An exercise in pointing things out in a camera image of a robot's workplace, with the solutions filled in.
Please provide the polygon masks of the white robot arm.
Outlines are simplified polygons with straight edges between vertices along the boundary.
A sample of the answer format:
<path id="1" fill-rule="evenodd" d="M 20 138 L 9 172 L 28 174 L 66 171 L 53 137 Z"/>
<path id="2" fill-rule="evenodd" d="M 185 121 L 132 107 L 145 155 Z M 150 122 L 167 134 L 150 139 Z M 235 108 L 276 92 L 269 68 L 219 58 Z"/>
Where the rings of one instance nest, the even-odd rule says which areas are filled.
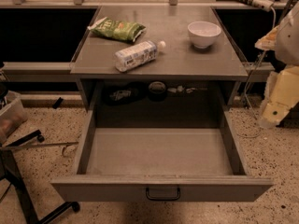
<path id="1" fill-rule="evenodd" d="M 273 50 L 275 58 L 286 64 L 282 71 L 271 72 L 266 81 L 259 125 L 268 129 L 279 125 L 299 103 L 299 2 L 255 47 Z"/>

